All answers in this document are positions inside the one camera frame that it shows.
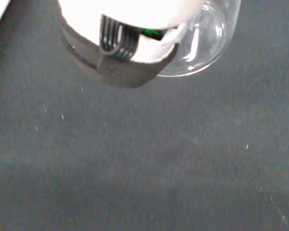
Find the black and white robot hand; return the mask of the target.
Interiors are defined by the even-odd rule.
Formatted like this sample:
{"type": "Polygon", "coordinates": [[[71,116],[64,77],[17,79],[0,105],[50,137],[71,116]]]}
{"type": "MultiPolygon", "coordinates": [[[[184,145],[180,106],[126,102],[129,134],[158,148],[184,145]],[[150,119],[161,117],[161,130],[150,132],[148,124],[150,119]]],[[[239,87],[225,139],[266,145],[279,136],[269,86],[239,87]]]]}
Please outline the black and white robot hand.
{"type": "Polygon", "coordinates": [[[201,0],[60,0],[61,38],[93,80],[133,89],[174,60],[201,0]]]}

